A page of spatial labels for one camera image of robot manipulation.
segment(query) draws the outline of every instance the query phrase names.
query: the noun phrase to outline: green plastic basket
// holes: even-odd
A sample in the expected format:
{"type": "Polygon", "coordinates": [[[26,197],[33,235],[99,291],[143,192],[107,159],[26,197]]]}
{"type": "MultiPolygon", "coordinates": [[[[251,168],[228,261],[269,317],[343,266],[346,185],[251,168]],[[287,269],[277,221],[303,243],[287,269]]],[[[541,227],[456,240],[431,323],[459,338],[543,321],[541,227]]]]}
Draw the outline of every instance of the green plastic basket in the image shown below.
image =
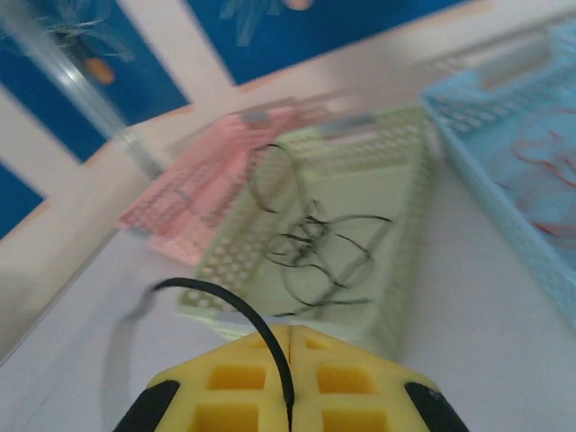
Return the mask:
{"type": "MultiPolygon", "coordinates": [[[[300,215],[293,167],[279,150],[267,151],[254,177],[258,195],[278,213],[262,211],[254,195],[244,190],[197,267],[196,277],[230,289],[271,317],[269,321],[306,325],[395,357],[434,183],[427,126],[423,109],[411,105],[296,130],[277,141],[298,161],[309,195],[323,202],[327,219],[370,213],[394,220],[374,255],[376,266],[369,279],[357,288],[342,290],[337,298],[370,297],[371,302],[331,306],[322,317],[307,312],[298,318],[272,318],[299,306],[285,292],[278,266],[263,257],[271,237],[300,215]]],[[[374,225],[351,225],[346,235],[357,241],[374,233],[374,225]]],[[[338,245],[325,249],[332,253],[335,266],[338,260],[347,260],[338,245]]],[[[300,287],[307,290],[302,294],[306,298],[326,288],[306,280],[300,287]]],[[[253,331],[243,317],[209,294],[182,292],[178,307],[225,338],[253,331]]]]}

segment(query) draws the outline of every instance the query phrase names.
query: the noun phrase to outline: plastic basket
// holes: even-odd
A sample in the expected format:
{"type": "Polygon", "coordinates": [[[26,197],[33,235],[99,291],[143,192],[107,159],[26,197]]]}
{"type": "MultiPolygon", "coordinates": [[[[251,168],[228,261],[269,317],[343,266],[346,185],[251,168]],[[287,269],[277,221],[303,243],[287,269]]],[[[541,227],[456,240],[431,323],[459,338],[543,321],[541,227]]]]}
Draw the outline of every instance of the plastic basket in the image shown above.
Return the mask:
{"type": "MultiPolygon", "coordinates": [[[[372,213],[391,216],[395,222],[378,248],[371,279],[358,287],[363,293],[353,289],[342,294],[369,295],[372,302],[330,307],[322,318],[308,312],[269,320],[304,324],[383,356],[397,354],[433,184],[425,119],[421,107],[410,106],[296,130],[277,141],[300,162],[310,195],[323,201],[327,218],[372,213]]],[[[281,151],[268,150],[254,178],[258,193],[281,211],[262,211],[245,188],[196,276],[227,287],[272,317],[296,309],[297,303],[284,292],[277,267],[263,258],[263,251],[271,237],[301,213],[293,170],[281,151]]],[[[371,228],[357,229],[362,236],[371,228]]],[[[181,312],[203,320],[225,338],[252,331],[239,314],[210,295],[183,292],[178,303],[181,312]]]]}
{"type": "MultiPolygon", "coordinates": [[[[454,169],[576,327],[576,242],[561,244],[537,227],[526,199],[546,184],[535,176],[540,171],[518,159],[519,142],[549,158],[545,153],[557,147],[542,141],[546,132],[550,139],[563,134],[562,145],[576,161],[576,116],[554,114],[576,110],[576,22],[552,28],[536,46],[432,85],[424,102],[454,169]]],[[[538,199],[550,201],[557,192],[550,188],[538,199]]],[[[568,192],[562,214],[560,202],[540,202],[538,217],[576,223],[576,188],[568,192]]]]}
{"type": "Polygon", "coordinates": [[[295,108],[216,121],[120,217],[158,252],[195,266],[246,182],[247,153],[298,125],[295,108]]]}

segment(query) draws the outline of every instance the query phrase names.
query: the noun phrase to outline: black cable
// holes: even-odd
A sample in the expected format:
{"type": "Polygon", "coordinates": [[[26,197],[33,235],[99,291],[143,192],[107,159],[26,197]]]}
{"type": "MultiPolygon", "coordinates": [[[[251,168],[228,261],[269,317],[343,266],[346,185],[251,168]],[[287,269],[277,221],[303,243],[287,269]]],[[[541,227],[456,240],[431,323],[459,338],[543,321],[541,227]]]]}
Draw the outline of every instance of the black cable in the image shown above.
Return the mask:
{"type": "Polygon", "coordinates": [[[369,299],[357,299],[352,301],[334,301],[332,299],[340,290],[350,289],[361,284],[372,272],[372,267],[374,267],[374,251],[382,242],[386,233],[390,230],[390,226],[393,223],[393,220],[372,214],[349,214],[336,217],[332,220],[320,219],[321,215],[325,213],[324,207],[319,200],[309,198],[306,183],[304,182],[302,171],[300,170],[298,162],[287,148],[281,144],[275,143],[267,144],[260,148],[255,148],[251,150],[247,156],[247,189],[254,198],[256,205],[262,211],[278,213],[277,210],[272,209],[266,205],[262,195],[256,188],[256,180],[254,177],[254,168],[257,162],[255,155],[270,148],[280,149],[290,161],[292,172],[296,181],[298,200],[300,202],[302,213],[302,216],[293,224],[291,224],[286,232],[275,234],[272,237],[265,251],[265,258],[268,261],[281,267],[280,275],[283,280],[284,289],[293,299],[303,305],[303,307],[299,308],[298,310],[277,314],[275,316],[296,316],[304,313],[305,311],[310,311],[316,308],[323,310],[323,308],[331,305],[353,305],[370,302],[371,300],[369,299]],[[351,238],[335,232],[335,228],[338,224],[354,220],[372,220],[382,222],[382,226],[368,241],[368,245],[366,247],[363,247],[351,238]],[[328,261],[320,252],[330,237],[343,239],[355,246],[360,251],[359,257],[349,263],[338,276],[334,274],[329,266],[328,261]],[[281,249],[278,247],[278,245],[282,243],[288,247],[288,250],[286,250],[286,248],[281,249]],[[311,260],[314,258],[319,262],[319,264],[311,262],[311,260]],[[321,272],[328,279],[328,288],[315,300],[305,301],[295,292],[289,282],[287,269],[295,268],[314,269],[321,272]],[[349,279],[354,276],[358,270],[364,268],[368,268],[370,271],[364,272],[363,278],[360,278],[359,281],[349,281],[349,279]]]}
{"type": "Polygon", "coordinates": [[[278,368],[280,382],[282,384],[282,393],[286,403],[289,430],[292,430],[292,412],[294,405],[294,383],[292,373],[290,372],[290,366],[286,356],[284,355],[284,351],[280,347],[280,344],[274,336],[274,333],[268,327],[262,317],[258,315],[258,313],[252,309],[249,304],[239,298],[236,294],[228,291],[225,288],[222,288],[215,283],[190,279],[187,277],[173,277],[152,286],[150,288],[150,292],[155,293],[170,287],[181,287],[212,294],[220,299],[223,299],[226,303],[236,308],[252,323],[252,325],[254,325],[268,346],[270,354],[272,354],[272,357],[276,363],[276,367],[278,368]]]}

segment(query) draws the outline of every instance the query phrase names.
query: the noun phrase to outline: white table surface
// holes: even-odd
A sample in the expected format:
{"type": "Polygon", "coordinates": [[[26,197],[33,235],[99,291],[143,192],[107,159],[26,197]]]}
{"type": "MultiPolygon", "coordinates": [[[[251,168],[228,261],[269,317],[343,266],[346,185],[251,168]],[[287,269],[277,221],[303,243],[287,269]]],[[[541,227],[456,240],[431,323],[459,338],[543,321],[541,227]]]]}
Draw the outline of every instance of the white table surface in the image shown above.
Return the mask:
{"type": "MultiPolygon", "coordinates": [[[[576,333],[447,168],[422,252],[401,362],[471,431],[575,431],[576,333]]],[[[154,374],[222,345],[177,290],[119,325],[147,284],[188,274],[117,234],[0,367],[1,430],[111,431],[154,374]]]]}

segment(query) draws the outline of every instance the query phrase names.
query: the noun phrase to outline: poster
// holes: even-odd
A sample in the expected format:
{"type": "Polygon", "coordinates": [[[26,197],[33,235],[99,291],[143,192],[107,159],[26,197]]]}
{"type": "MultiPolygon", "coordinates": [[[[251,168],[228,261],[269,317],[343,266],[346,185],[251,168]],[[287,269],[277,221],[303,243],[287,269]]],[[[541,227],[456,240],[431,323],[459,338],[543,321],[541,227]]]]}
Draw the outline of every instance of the poster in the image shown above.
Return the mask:
{"type": "Polygon", "coordinates": [[[40,203],[42,198],[20,178],[0,165],[0,239],[18,225],[40,203]]]}
{"type": "Polygon", "coordinates": [[[284,6],[278,11],[275,0],[186,1],[241,85],[463,0],[314,0],[303,12],[284,6]],[[227,10],[232,6],[234,14],[227,10]],[[239,46],[246,20],[252,20],[254,34],[239,46]]]}
{"type": "MultiPolygon", "coordinates": [[[[129,125],[189,104],[113,0],[30,1],[47,32],[129,125]]],[[[104,144],[104,137],[6,35],[0,41],[0,82],[81,161],[104,144]]]]}

